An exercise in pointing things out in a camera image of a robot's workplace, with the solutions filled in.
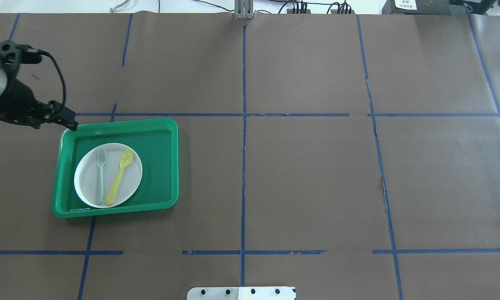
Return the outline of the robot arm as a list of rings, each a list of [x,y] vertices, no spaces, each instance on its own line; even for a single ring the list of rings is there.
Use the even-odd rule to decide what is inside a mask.
[[[44,104],[38,101],[31,88],[15,76],[8,77],[0,66],[0,121],[10,125],[40,129],[44,123],[55,123],[76,131],[78,122],[75,112],[65,106],[63,100]]]

